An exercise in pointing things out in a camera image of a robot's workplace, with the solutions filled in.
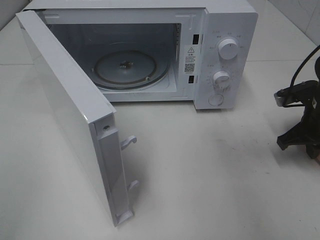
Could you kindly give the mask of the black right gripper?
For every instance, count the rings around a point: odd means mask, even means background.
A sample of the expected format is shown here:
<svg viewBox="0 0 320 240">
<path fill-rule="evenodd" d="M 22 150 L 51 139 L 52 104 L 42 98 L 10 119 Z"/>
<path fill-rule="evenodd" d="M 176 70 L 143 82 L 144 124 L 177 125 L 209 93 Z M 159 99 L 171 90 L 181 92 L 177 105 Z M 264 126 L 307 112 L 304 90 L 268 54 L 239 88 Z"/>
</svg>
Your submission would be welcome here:
<svg viewBox="0 0 320 240">
<path fill-rule="evenodd" d="M 306 153 L 311 159 L 320 155 L 320 83 L 309 80 L 302 85 L 299 100 L 304 106 L 301 121 L 283 135 L 277 137 L 276 143 L 281 150 L 289 146 L 306 146 Z"/>
</svg>

